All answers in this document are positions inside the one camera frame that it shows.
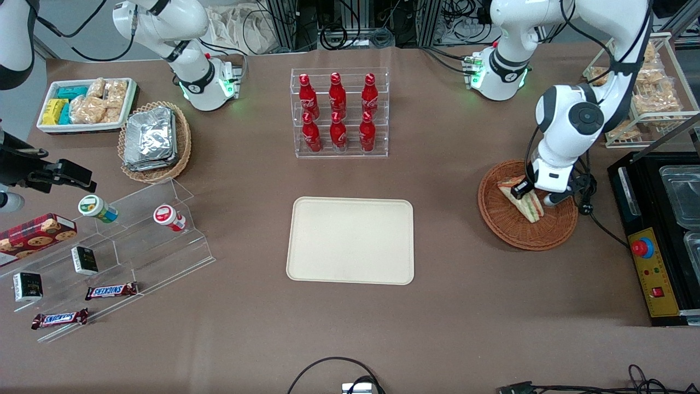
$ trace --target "red cookie box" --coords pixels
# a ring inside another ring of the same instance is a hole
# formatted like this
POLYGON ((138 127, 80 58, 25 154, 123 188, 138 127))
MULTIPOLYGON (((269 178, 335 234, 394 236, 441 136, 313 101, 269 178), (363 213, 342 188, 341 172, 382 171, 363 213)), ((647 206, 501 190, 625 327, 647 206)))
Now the red cookie box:
POLYGON ((78 235, 72 220, 47 213, 0 232, 0 267, 78 235))

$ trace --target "round wicker basket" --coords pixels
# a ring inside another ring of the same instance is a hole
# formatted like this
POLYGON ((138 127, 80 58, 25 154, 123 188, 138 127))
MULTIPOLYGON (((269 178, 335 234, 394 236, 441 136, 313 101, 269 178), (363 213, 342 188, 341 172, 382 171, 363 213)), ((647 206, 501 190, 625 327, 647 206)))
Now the round wicker basket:
MULTIPOLYGON (((530 223, 525 216, 498 189, 497 183, 523 175, 522 160, 508 160, 486 173, 479 184, 479 211, 491 230, 505 242, 525 250, 548 250, 561 245, 571 237, 578 209, 572 198, 555 207, 542 205, 545 216, 530 223)), ((542 200, 546 191, 536 190, 542 200)))
MULTIPOLYGON (((147 171, 131 171, 126 166, 122 164, 122 172, 124 172, 129 178, 145 182, 149 184, 154 184, 162 181, 163 179, 172 177, 175 178, 185 169, 187 162, 190 160, 190 154, 192 152, 192 135, 190 134, 190 125, 185 119, 182 111, 170 102, 149 102, 148 104, 139 107, 134 110, 136 112, 150 111, 156 107, 163 106, 168 107, 175 113, 175 132, 177 134, 177 152, 180 156, 178 162, 172 167, 166 168, 156 168, 154 170, 147 171)), ((119 132, 119 145, 117 146, 117 152, 119 158, 124 161, 124 138, 126 133, 126 124, 122 126, 122 130, 119 132)))

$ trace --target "aluminum foil packet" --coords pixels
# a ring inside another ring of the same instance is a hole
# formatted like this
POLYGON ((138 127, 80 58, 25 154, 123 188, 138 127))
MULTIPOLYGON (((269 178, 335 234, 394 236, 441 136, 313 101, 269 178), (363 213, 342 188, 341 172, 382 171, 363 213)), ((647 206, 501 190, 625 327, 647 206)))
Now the aluminum foil packet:
POLYGON ((137 112, 125 133, 124 166, 131 171, 169 167, 177 163, 175 113, 167 107, 137 112))

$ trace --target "coca-cola bottle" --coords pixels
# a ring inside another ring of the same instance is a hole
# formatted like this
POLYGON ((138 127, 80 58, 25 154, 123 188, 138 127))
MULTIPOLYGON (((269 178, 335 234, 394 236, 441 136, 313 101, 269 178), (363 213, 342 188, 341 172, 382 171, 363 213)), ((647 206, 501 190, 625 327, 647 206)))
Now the coca-cola bottle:
POLYGON ((330 121, 332 122, 330 124, 330 140, 333 141, 333 149, 336 152, 345 152, 348 149, 348 139, 340 113, 333 112, 330 115, 330 121))
POLYGON ((362 114, 362 123, 360 123, 360 145, 363 152, 371 152, 375 148, 375 134, 377 134, 377 129, 372 122, 372 114, 365 111, 362 114))
POLYGON ((319 101, 316 99, 316 91, 309 82, 309 76, 306 74, 299 75, 299 83, 301 84, 299 100, 302 102, 302 108, 304 112, 310 113, 316 120, 321 115, 321 111, 319 110, 319 101))
POLYGON ((369 112, 374 116, 377 113, 377 98, 379 92, 375 86, 375 75, 365 75, 365 88, 362 89, 362 112, 369 112))
POLYGON ((302 115, 302 120, 304 121, 302 133, 304 134, 304 141, 306 141, 309 150, 312 152, 320 152, 321 149, 323 149, 323 144, 321 143, 319 127, 314 123, 312 115, 309 112, 305 112, 302 115))
POLYGON ((331 112, 340 114, 341 119, 347 115, 347 100, 345 98, 345 88, 340 83, 340 74, 334 72, 330 75, 330 90, 328 91, 331 112))

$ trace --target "white tray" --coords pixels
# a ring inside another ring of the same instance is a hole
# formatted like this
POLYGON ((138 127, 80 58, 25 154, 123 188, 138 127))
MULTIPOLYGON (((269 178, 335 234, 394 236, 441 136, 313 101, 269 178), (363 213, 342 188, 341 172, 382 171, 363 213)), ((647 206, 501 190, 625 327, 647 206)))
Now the white tray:
POLYGON ((300 197, 294 202, 290 279, 407 285, 413 267, 408 201, 300 197))
POLYGON ((48 88, 48 93, 44 98, 44 103, 41 106, 41 112, 39 112, 39 118, 36 120, 36 128, 47 133, 47 134, 82 134, 82 133, 100 133, 104 131, 119 131, 122 125, 126 123, 127 117, 131 112, 131 106, 134 102, 134 96, 136 95, 136 82, 131 78, 105 78, 105 79, 122 79, 128 83, 127 95, 124 98, 124 104, 122 104, 122 112, 119 115, 119 120, 110 123, 96 123, 93 125, 44 125, 41 124, 41 118, 43 113, 46 112, 46 105, 49 99, 56 98, 56 92, 58 88, 63 88, 65 86, 90 86, 94 79, 75 79, 72 81, 56 81, 52 82, 51 86, 48 88))

